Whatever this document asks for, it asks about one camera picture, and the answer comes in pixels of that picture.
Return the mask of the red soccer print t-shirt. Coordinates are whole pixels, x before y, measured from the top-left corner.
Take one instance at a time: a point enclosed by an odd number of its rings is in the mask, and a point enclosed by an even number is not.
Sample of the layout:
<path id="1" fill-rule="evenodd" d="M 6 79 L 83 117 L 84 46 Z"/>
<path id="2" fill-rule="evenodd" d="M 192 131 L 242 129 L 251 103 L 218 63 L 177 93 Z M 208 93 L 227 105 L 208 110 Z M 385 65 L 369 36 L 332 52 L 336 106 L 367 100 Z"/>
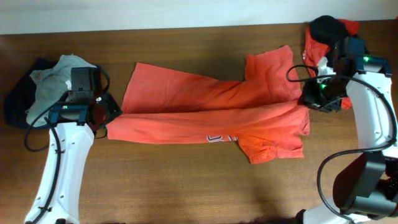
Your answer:
<path id="1" fill-rule="evenodd" d="M 147 144 L 236 141 L 252 164 L 301 158 L 310 120 L 298 102 L 300 85 L 285 77 L 292 65 L 288 46 L 248 55 L 241 82 L 138 63 L 108 137 Z"/>

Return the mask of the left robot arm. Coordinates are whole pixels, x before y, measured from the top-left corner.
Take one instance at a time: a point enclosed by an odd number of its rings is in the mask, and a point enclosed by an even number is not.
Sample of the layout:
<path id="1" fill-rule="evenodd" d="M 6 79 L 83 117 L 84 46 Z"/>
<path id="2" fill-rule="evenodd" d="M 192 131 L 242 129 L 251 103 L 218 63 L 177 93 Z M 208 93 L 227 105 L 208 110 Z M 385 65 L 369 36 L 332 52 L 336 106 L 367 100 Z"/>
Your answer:
<path id="1" fill-rule="evenodd" d="M 71 69 L 72 87 L 39 114 L 49 127 L 49 150 L 40 186 L 25 223 L 78 223 L 86 158 L 99 130 L 122 111 L 98 67 Z"/>

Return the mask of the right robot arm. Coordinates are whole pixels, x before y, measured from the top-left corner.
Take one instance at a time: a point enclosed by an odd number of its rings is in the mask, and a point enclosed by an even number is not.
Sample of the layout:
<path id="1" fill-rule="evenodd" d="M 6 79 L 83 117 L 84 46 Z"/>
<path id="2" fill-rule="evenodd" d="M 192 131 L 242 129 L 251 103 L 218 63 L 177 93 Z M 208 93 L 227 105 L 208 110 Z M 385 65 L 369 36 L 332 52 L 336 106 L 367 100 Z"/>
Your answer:
<path id="1" fill-rule="evenodd" d="M 302 80 L 300 103 L 329 113 L 343 98 L 351 100 L 358 148 L 328 156 L 317 171 L 322 192 L 324 166 L 334 158 L 357 154 L 333 184 L 332 197 L 297 214 L 298 223 L 363 223 L 397 217 L 397 118 L 391 97 L 392 71 L 385 58 L 366 53 L 364 40 L 347 37 L 335 46 L 333 68 L 313 67 Z"/>

